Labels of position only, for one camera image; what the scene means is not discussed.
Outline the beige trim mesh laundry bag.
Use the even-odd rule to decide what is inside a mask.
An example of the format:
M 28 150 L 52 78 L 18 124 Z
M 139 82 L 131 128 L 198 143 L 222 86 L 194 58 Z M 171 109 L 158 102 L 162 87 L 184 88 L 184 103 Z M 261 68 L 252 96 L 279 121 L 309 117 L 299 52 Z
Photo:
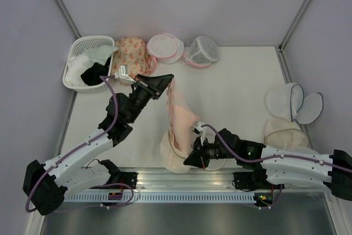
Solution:
M 181 135 L 181 143 L 186 143 L 185 150 L 181 148 L 182 145 L 174 137 L 174 134 L 166 132 L 160 143 L 160 157 L 163 166 L 177 174 L 188 173 L 194 166 L 184 165 L 184 161 L 189 157 L 193 151 L 193 143 L 196 139 L 196 134 L 190 129 Z

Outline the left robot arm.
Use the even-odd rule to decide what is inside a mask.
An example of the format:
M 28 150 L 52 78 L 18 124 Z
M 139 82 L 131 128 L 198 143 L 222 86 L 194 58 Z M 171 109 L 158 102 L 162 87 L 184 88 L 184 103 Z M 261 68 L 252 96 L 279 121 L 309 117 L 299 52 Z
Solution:
M 138 74 L 131 85 L 131 93 L 114 92 L 108 76 L 101 80 L 112 96 L 106 107 L 107 115 L 98 127 L 69 152 L 43 163 L 34 160 L 25 172 L 23 191 L 27 195 L 25 210 L 38 211 L 46 216 L 55 212 L 64 200 L 76 193 L 93 189 L 129 190 L 133 188 L 120 180 L 119 168 L 110 160 L 102 160 L 97 166 L 84 169 L 83 165 L 106 152 L 132 132 L 131 124 L 150 100 L 158 100 L 174 78 L 173 74 L 144 76 Z

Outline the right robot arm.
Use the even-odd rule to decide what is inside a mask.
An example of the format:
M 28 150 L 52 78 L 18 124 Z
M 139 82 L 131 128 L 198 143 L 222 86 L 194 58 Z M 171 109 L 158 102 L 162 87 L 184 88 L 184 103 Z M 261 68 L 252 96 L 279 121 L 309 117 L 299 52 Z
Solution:
M 303 154 L 281 150 L 263 143 L 243 140 L 227 129 L 215 132 L 215 139 L 199 136 L 184 164 L 207 168 L 211 160 L 234 159 L 250 170 L 258 189 L 266 185 L 296 185 L 327 188 L 337 198 L 351 200 L 351 156 L 342 150 L 332 154 Z

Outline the peach pink bra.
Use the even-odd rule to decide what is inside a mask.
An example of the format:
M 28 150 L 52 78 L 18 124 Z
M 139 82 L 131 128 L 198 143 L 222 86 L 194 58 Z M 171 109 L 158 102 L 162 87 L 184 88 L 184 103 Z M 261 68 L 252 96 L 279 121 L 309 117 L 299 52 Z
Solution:
M 172 80 L 168 87 L 167 97 L 169 139 L 177 150 L 189 154 L 194 141 L 192 129 L 194 124 L 199 121 L 199 117 L 188 107 L 175 80 Z

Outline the mint green bra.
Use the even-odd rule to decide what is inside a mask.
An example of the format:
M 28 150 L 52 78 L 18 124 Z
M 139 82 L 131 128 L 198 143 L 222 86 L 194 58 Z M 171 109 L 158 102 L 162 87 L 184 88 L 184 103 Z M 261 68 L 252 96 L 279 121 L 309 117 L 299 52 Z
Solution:
M 114 45 L 101 45 L 94 48 L 86 49 L 83 54 L 87 55 L 91 66 L 98 63 L 102 66 L 106 64 L 109 58 L 118 50 Z

